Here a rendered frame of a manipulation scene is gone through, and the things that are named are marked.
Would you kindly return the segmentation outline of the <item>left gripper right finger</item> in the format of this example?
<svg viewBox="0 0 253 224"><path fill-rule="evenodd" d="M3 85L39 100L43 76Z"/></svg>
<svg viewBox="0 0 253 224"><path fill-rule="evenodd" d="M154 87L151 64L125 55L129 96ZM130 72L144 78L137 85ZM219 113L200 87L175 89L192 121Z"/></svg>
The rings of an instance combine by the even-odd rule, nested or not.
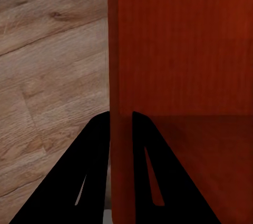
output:
<svg viewBox="0 0 253 224"><path fill-rule="evenodd" d="M136 224L221 224L153 121L132 113ZM165 206L153 203L146 147Z"/></svg>

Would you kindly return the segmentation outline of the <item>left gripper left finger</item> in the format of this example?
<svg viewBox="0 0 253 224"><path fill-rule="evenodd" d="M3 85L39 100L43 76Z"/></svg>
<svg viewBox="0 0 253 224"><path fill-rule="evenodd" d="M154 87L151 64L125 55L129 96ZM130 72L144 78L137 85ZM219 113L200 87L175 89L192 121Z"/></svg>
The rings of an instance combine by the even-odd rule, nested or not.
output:
<svg viewBox="0 0 253 224"><path fill-rule="evenodd" d="M94 116L9 224L103 224L110 113Z"/></svg>

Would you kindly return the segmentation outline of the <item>storage box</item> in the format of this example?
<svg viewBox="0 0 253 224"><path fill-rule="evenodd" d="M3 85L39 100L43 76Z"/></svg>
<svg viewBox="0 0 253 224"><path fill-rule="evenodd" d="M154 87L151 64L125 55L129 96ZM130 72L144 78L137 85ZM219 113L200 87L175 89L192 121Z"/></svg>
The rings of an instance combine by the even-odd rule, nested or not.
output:
<svg viewBox="0 0 253 224"><path fill-rule="evenodd" d="M113 224L136 224L134 111L221 224L253 224L253 0L108 0L108 33Z"/></svg>

